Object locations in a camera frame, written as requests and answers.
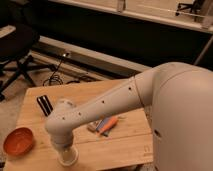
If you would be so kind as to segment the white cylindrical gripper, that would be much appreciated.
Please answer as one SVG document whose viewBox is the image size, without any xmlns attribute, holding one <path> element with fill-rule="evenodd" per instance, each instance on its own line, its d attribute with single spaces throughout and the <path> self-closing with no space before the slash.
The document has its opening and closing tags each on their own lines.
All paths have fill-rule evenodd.
<svg viewBox="0 0 213 171">
<path fill-rule="evenodd" d="M 65 151 L 73 145 L 73 134 L 51 135 L 50 140 L 57 151 Z"/>
</svg>

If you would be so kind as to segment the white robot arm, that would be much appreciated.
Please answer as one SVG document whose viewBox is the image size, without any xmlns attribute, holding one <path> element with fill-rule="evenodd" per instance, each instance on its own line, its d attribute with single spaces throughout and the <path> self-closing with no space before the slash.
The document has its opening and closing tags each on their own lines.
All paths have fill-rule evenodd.
<svg viewBox="0 0 213 171">
<path fill-rule="evenodd" d="M 199 66 L 164 63 L 82 105 L 60 102 L 45 128 L 53 146 L 63 149 L 79 126 L 146 107 L 155 171 L 213 171 L 213 71 Z"/>
</svg>

